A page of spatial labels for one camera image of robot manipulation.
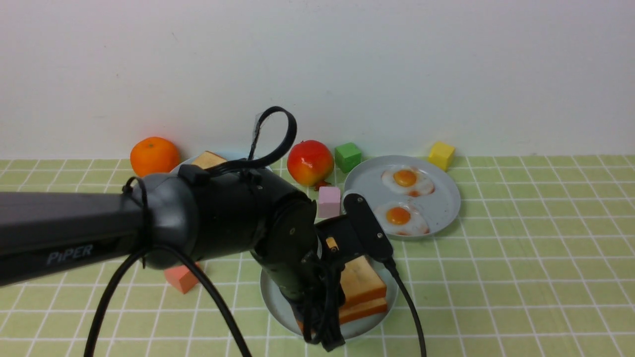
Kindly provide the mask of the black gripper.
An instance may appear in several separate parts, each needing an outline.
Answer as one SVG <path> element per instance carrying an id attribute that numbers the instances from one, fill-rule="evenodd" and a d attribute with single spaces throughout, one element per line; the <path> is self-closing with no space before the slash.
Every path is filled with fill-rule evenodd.
<path id="1" fill-rule="evenodd" d="M 300 267 L 309 282 L 298 299 L 288 299 L 304 341 L 331 352 L 345 344 L 340 331 L 339 310 L 345 295 L 340 279 L 345 264 L 365 256 L 355 230 L 346 215 L 327 219 L 316 227 L 318 254 L 309 251 L 300 258 Z"/>

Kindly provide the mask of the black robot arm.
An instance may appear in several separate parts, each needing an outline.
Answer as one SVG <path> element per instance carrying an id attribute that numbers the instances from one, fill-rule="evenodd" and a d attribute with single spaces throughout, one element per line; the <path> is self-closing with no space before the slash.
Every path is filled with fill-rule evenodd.
<path id="1" fill-rule="evenodd" d="M 328 248 L 344 217 L 315 224 L 317 204 L 269 169 L 213 177 L 183 165 L 178 174 L 129 179 L 120 194 L 1 193 L 1 286 L 125 257 L 98 305 L 86 355 L 114 290 L 138 260 L 165 270 L 248 251 L 293 308 L 306 343 L 345 343 L 339 278 L 345 258 Z"/>

